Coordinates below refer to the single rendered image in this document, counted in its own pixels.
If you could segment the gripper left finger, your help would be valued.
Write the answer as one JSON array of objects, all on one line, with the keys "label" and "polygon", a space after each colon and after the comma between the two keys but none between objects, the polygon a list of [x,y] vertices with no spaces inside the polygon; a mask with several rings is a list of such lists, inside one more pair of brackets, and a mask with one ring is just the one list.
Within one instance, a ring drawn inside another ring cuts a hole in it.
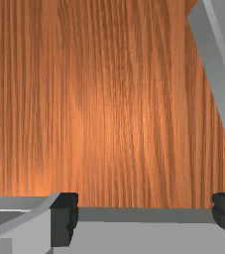
[{"label": "gripper left finger", "polygon": [[0,254],[53,254],[68,247],[78,221],[78,194],[0,195]]}]

